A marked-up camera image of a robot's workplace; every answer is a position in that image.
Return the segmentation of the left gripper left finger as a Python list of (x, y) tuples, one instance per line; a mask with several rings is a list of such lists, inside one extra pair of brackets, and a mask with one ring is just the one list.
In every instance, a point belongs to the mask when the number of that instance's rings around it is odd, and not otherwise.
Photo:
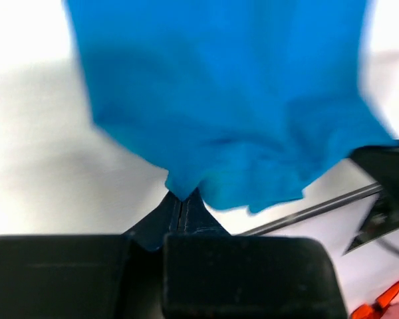
[(181, 203), (161, 203), (122, 234), (0, 235), (0, 318), (115, 318), (125, 272), (176, 228)]

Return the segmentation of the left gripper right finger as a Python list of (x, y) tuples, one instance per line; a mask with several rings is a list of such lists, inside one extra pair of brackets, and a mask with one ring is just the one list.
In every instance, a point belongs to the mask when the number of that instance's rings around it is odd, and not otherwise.
[(347, 318), (327, 250), (306, 237), (230, 235), (198, 192), (163, 245), (166, 318)]

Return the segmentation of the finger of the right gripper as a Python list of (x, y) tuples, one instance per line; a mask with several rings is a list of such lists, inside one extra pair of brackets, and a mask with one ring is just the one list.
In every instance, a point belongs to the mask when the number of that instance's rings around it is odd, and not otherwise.
[(358, 148), (349, 158), (377, 181), (399, 205), (399, 145)]

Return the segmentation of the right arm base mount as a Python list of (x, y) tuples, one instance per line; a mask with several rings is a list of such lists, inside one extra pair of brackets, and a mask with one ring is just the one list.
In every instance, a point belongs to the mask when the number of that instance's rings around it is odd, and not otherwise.
[(399, 230), (399, 208), (387, 194), (380, 192), (343, 255), (377, 241), (382, 247), (399, 256), (399, 249), (382, 239), (383, 236), (397, 230)]

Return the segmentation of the blue polo shirt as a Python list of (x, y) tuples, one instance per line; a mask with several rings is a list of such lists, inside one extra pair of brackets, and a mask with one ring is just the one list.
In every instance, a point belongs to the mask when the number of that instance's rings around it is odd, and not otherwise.
[(257, 213), (366, 146), (366, 1), (68, 1), (94, 124), (179, 199)]

